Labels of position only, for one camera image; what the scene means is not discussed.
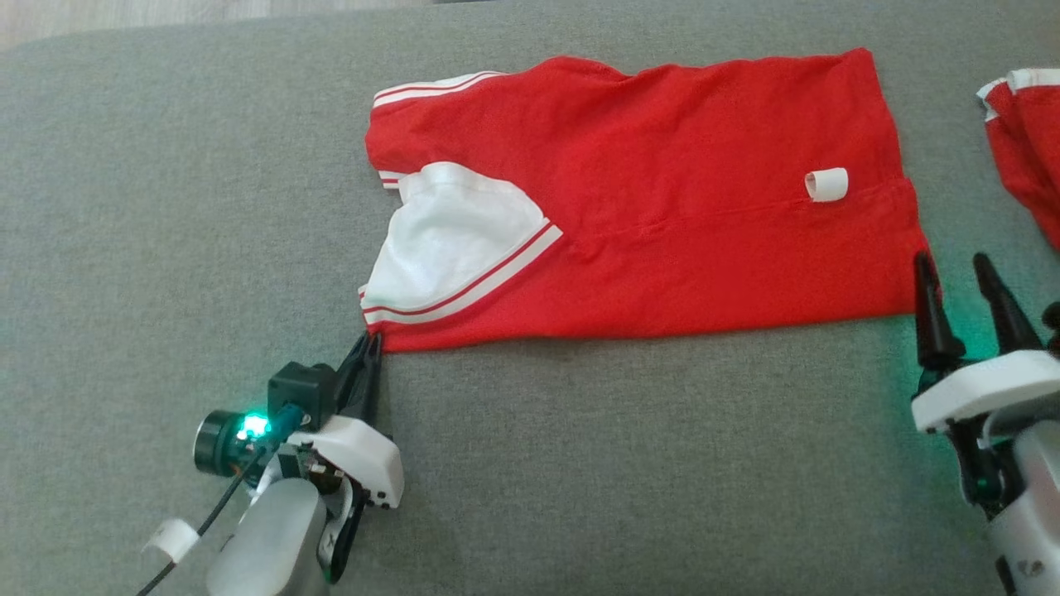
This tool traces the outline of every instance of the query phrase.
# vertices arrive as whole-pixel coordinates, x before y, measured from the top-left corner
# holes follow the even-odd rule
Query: folded shirt
[[[360,290],[388,351],[914,309],[926,242],[864,49],[399,85],[366,145],[402,201]]]

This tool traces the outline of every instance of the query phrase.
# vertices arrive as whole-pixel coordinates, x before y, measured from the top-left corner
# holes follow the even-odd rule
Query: red stripe
[[[489,271],[485,271],[484,274],[482,274],[481,277],[479,277],[478,279],[476,279],[472,283],[467,284],[466,287],[464,287],[463,290],[461,290],[457,294],[454,294],[453,296],[446,298],[445,300],[442,300],[441,302],[439,302],[439,303],[437,303],[437,304],[435,304],[432,306],[427,306],[426,309],[421,309],[419,311],[400,311],[398,309],[391,309],[391,308],[388,308],[388,306],[372,306],[370,309],[364,309],[364,313],[367,315],[368,313],[374,313],[375,311],[388,311],[388,312],[395,313],[395,314],[399,314],[399,315],[422,315],[424,313],[429,313],[430,311],[434,311],[436,309],[440,309],[440,308],[444,306],[445,304],[448,304],[449,302],[456,300],[457,298],[460,298],[464,294],[467,294],[476,285],[482,283],[482,280],[484,280],[488,277],[492,276],[493,274],[497,273],[498,269],[500,269],[501,267],[504,267],[505,265],[507,265],[508,263],[510,263],[512,261],[512,259],[515,259],[516,257],[518,257],[519,255],[522,255],[524,251],[526,251],[526,249],[531,244],[533,244],[534,242],[536,242],[537,239],[541,238],[542,234],[544,234],[546,231],[548,231],[549,228],[551,228],[551,227],[552,227],[552,224],[549,223],[547,226],[545,226],[542,229],[537,230],[537,233],[533,234],[533,238],[531,238],[525,244],[523,244],[523,246],[520,246],[519,249],[516,250],[515,252],[513,252],[510,257],[508,257],[507,259],[505,259],[500,263],[497,263],[497,265],[495,267],[493,267]]]
[[[402,93],[404,91],[452,91],[453,89],[457,89],[459,87],[463,87],[464,85],[470,85],[470,84],[474,83],[475,81],[478,81],[478,80],[482,78],[483,76],[491,76],[491,75],[497,75],[497,74],[502,74],[502,73],[499,73],[499,72],[480,72],[477,75],[472,76],[467,81],[464,81],[463,83],[458,83],[458,84],[453,85],[450,87],[401,87],[399,89],[391,89],[390,91],[387,91],[385,93],[381,93],[378,95],[375,95],[375,101],[378,102],[383,98],[386,98],[386,97],[389,97],[389,95],[393,95],[394,93]]]

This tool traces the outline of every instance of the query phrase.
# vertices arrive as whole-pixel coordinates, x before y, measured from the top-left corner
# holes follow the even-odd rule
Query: gray fabric surface
[[[1060,288],[972,95],[1058,52],[996,6],[490,2],[10,51],[0,591],[134,593],[162,564],[139,554],[157,524],[224,490],[192,467],[202,416],[262,403],[288,360],[341,357],[399,204],[363,145],[398,83],[866,46],[954,323],[990,352],[975,250],[1028,311]],[[913,428],[914,357],[907,317],[390,357],[407,492],[366,515],[334,594],[999,594],[950,450]],[[202,593],[245,503],[158,594]]]

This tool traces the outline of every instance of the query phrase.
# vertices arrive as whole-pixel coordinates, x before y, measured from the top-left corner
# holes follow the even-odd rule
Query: white paper tube
[[[846,168],[817,170],[806,175],[806,192],[814,203],[830,203],[847,195]]]
[[[155,546],[162,553],[170,556],[174,563],[179,563],[184,555],[198,542],[199,534],[195,528],[188,525],[183,520],[166,520],[158,526],[155,534],[151,537],[143,550],[148,546]]]

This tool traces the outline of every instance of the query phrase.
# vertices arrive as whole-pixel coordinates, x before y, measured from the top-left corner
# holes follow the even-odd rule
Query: wooden floor
[[[43,37],[157,24],[318,15],[431,0],[0,0],[0,50]]]

